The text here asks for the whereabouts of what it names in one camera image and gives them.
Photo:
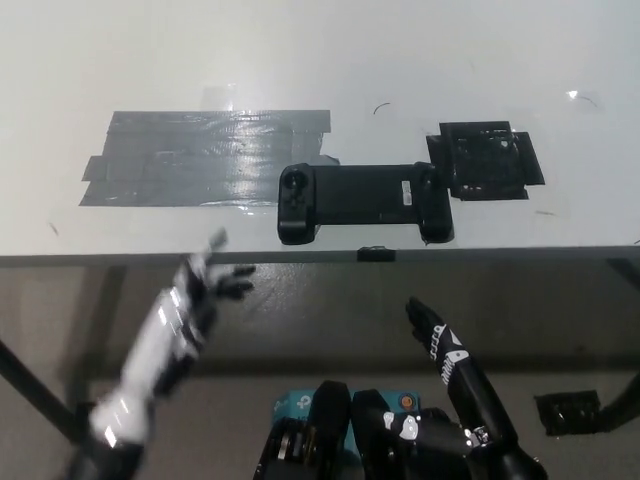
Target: table surface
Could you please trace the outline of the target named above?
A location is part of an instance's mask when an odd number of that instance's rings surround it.
[[[632,255],[639,13],[598,0],[5,2],[1,261],[163,258],[220,226],[234,260],[349,260],[373,245],[399,259]],[[330,110],[322,152],[342,164],[425,161],[439,122],[508,120],[531,134],[547,184],[526,201],[452,199],[455,239],[428,246],[414,225],[381,225],[285,247],[269,207],[78,206],[114,111],[217,109],[225,95],[235,110]]]

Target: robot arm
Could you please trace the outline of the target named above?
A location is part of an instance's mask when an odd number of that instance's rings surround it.
[[[489,478],[546,479],[542,465],[520,448],[518,435],[498,394],[451,327],[416,298],[409,300],[407,314],[414,337],[436,364],[463,428],[428,424],[424,420],[420,425],[421,421],[413,417],[403,418],[402,427],[393,418],[389,425],[395,423],[401,438],[412,437],[416,446],[437,448],[433,441],[438,437],[446,439],[441,449],[446,447],[452,453],[477,460]]]
[[[135,475],[154,424],[154,407],[190,371],[217,323],[218,301],[242,299],[254,267],[213,265],[226,242],[221,230],[191,255],[160,292],[127,357],[119,385],[93,409],[87,438],[67,480],[128,480]]]

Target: floor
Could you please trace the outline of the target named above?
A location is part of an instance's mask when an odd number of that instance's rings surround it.
[[[0,337],[61,397],[113,385],[172,268],[0,270]],[[549,438],[533,395],[597,389],[604,404],[640,365],[640,295],[602,261],[261,265],[227,305],[192,380],[158,412],[142,479],[251,478],[272,402],[325,378],[415,389],[453,414],[403,303],[417,295],[487,367],[522,444],[551,478],[640,478],[640,421]],[[58,478],[60,435],[0,381],[0,478]]]

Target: black phone controller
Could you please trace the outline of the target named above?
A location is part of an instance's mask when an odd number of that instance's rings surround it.
[[[313,242],[319,225],[417,224],[427,243],[453,238],[449,192],[438,169],[413,165],[291,165],[280,176],[278,236]]]

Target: gray duct tape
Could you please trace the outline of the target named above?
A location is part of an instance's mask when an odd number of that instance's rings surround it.
[[[310,165],[335,165],[324,155],[305,159]],[[264,156],[215,158],[181,154],[156,154],[139,157],[95,156],[89,159],[83,181],[89,182],[235,182],[279,176],[289,162]]]
[[[329,130],[328,111],[116,112],[81,205],[275,204],[286,166],[338,163]]]
[[[192,207],[200,205],[275,205],[268,181],[217,184],[171,182],[91,182],[80,205],[110,207]]]
[[[115,112],[109,133],[329,133],[328,110]]]

